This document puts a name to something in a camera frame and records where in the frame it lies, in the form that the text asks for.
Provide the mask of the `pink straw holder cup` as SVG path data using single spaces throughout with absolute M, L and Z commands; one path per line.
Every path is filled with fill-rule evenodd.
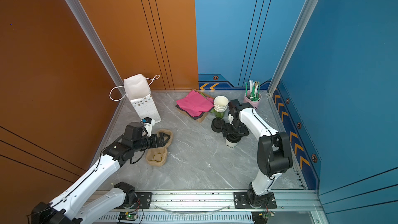
M 245 96 L 244 96 L 244 103 L 250 103 L 256 110 L 259 109 L 259 105 L 261 103 L 261 96 L 259 97 L 258 100 L 252 100 L 250 98 L 251 94 L 248 92 Z

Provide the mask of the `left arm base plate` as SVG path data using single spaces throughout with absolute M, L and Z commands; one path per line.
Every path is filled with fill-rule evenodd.
M 150 209 L 152 200 L 152 192 L 136 192 L 127 196 L 122 205 L 116 209 Z

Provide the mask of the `beige pulp cup carrier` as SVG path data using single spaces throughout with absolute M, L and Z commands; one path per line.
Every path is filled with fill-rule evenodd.
M 167 130 L 167 129 L 160 129 L 156 132 L 156 137 L 158 132 L 170 132 L 172 133 L 172 141 L 174 139 L 174 134 L 171 130 Z M 166 163 L 167 160 L 167 156 L 168 156 L 168 151 L 167 148 L 164 147 L 160 147 L 160 148 L 153 148 L 153 149 L 149 149 L 148 153 L 146 154 L 146 162 L 150 165 L 150 166 L 154 166 L 154 167 L 161 167 Z

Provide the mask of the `white takeout coffee cup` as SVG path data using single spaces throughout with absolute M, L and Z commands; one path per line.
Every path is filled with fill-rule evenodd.
M 230 140 L 226 139 L 226 146 L 229 148 L 235 148 L 239 141 L 233 141 L 231 142 Z

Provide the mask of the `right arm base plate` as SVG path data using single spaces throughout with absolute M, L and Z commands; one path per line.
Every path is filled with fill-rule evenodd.
M 236 209 L 244 208 L 268 208 L 276 209 L 275 195 L 270 192 L 263 196 L 257 196 L 252 192 L 238 191 L 233 193 L 234 206 Z

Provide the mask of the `aluminium front rail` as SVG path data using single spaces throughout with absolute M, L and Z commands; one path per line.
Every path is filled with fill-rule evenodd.
M 134 222 L 118 222 L 112 209 L 93 224 L 326 224 L 326 214 L 312 190 L 272 190 L 277 208 L 236 209 L 233 193 L 244 190 L 153 190 L 150 209 Z M 86 202 L 108 192 L 96 191 Z

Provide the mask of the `green circuit board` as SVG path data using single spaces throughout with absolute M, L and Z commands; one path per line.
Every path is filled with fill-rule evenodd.
M 138 219 L 138 214 L 134 212 L 120 212 L 118 222 L 134 222 Z

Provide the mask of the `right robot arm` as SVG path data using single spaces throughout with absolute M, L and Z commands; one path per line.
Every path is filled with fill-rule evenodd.
M 263 120 L 250 103 L 231 100 L 228 103 L 229 122 L 221 130 L 227 146 L 233 148 L 249 134 L 258 139 L 257 165 L 259 172 L 249 184 L 248 204 L 253 208 L 276 208 L 271 187 L 293 166 L 290 138 Z

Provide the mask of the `bundle of wrapped straws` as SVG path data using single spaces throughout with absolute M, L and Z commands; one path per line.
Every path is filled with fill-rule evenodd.
M 250 98 L 252 100 L 258 100 L 261 96 L 260 94 L 261 84 L 259 82 L 255 82 L 250 80 L 245 84 L 246 94 L 249 92 L 251 94 Z

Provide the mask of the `stack of paper cups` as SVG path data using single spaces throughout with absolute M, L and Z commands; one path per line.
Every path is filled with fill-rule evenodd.
M 216 118 L 223 118 L 228 108 L 229 100 L 225 96 L 217 96 L 214 99 L 214 114 Z

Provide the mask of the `stack of black lids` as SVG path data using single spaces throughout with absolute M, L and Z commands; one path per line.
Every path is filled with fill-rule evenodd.
M 222 127 L 226 124 L 222 118 L 214 118 L 211 122 L 211 129 L 216 133 L 222 132 Z

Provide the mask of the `pink napkin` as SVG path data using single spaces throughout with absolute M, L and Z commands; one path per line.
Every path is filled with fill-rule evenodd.
M 203 112 L 209 112 L 214 106 L 214 100 L 209 101 L 194 90 L 190 91 L 185 98 L 178 100 L 176 103 L 193 117 L 199 116 Z

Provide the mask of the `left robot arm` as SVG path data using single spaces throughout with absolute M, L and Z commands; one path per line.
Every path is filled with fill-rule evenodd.
M 105 147 L 97 162 L 67 190 L 49 203 L 38 203 L 27 216 L 29 224 L 92 224 L 114 208 L 127 211 L 127 220 L 133 213 L 143 213 L 145 202 L 135 187 L 120 182 L 103 196 L 87 204 L 99 186 L 124 164 L 134 164 L 137 152 L 166 149 L 174 135 L 170 130 L 152 132 L 154 122 L 145 118 L 128 124 L 125 131 Z

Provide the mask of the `white paper gift bag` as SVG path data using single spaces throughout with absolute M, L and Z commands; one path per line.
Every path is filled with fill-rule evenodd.
M 148 78 L 143 74 L 131 76 L 123 80 L 122 86 L 112 88 L 109 93 L 109 98 L 115 102 L 127 98 L 140 119 L 149 117 L 155 123 L 161 122 L 161 117 L 150 89 L 151 84 L 159 78 L 160 75 L 155 75 L 153 78 Z M 116 89 L 124 89 L 124 93 L 120 99 L 112 98 L 112 93 Z

